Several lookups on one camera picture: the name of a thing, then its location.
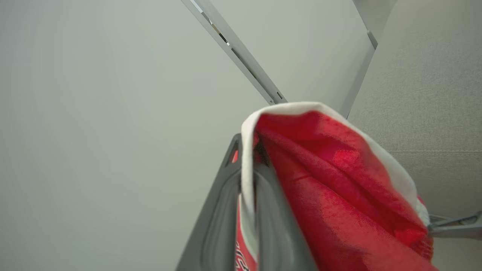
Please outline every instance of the red garment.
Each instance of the red garment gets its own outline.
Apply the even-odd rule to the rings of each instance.
[[[254,136],[319,270],[436,270],[427,228],[360,134],[309,111],[261,115]]]

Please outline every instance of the white panel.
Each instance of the white panel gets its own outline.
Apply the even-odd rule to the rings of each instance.
[[[180,0],[0,3],[0,270],[173,270],[266,105]]]
[[[347,116],[374,53],[352,0],[211,2],[286,100]]]

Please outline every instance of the gray fabric upholstery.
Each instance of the gray fabric upholstery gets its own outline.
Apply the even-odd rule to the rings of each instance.
[[[432,214],[482,210],[482,0],[399,0],[348,120]]]

